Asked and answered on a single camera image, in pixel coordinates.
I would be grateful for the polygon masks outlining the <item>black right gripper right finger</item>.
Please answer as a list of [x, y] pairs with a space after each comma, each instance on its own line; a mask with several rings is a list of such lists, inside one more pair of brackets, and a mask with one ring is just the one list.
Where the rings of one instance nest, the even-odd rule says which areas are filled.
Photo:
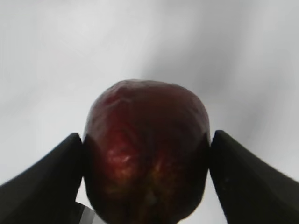
[[222, 130], [210, 149], [210, 175], [229, 224], [297, 224], [299, 183]]

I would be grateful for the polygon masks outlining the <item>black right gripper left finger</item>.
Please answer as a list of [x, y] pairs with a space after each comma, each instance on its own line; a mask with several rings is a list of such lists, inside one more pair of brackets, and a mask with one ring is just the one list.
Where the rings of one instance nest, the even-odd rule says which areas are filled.
[[36, 164], [0, 187], [1, 224], [78, 224], [82, 142], [72, 133]]

